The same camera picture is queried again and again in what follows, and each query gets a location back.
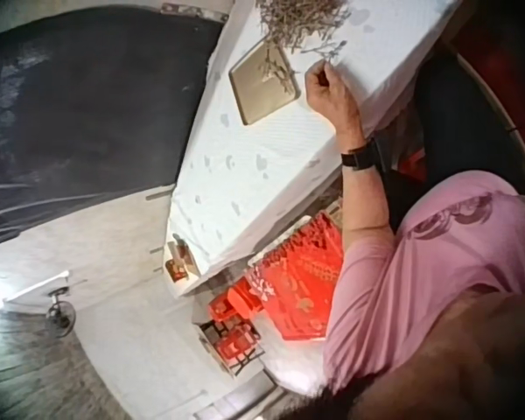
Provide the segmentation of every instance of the hand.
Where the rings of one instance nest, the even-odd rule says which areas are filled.
[[[330,63],[321,60],[311,66],[305,74],[305,90],[309,106],[331,122],[337,137],[361,136],[358,104]]]

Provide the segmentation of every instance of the black watch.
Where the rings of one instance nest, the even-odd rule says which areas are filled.
[[[348,166],[355,171],[361,171],[372,166],[377,166],[380,169],[382,166],[381,156],[374,138],[367,142],[365,146],[350,150],[349,153],[343,153],[340,156],[342,157],[342,165]]]

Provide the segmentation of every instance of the person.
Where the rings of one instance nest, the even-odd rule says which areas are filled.
[[[315,64],[307,101],[342,154],[367,144],[356,100]],[[325,337],[327,383],[286,419],[525,418],[521,155],[455,58],[423,65],[415,104],[427,182],[396,234],[384,176],[343,167],[344,262]]]

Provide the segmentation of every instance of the dark hair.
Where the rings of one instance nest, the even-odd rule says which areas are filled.
[[[348,419],[348,413],[360,395],[382,375],[370,374],[353,378],[343,389],[333,393],[330,387],[321,389],[315,396],[302,399],[289,407],[275,420],[331,420]]]

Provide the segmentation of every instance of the white table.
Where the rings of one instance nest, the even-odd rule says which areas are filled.
[[[352,0],[333,39],[346,40],[338,66],[353,84],[369,135],[407,87],[460,0]],[[236,2],[211,59],[174,191],[168,235],[189,244],[200,277],[170,282],[187,292],[257,243],[340,166],[332,127],[305,101],[316,53],[288,52],[302,95],[250,126],[242,124],[228,72],[263,36],[254,0]],[[320,45],[317,38],[304,48]]]

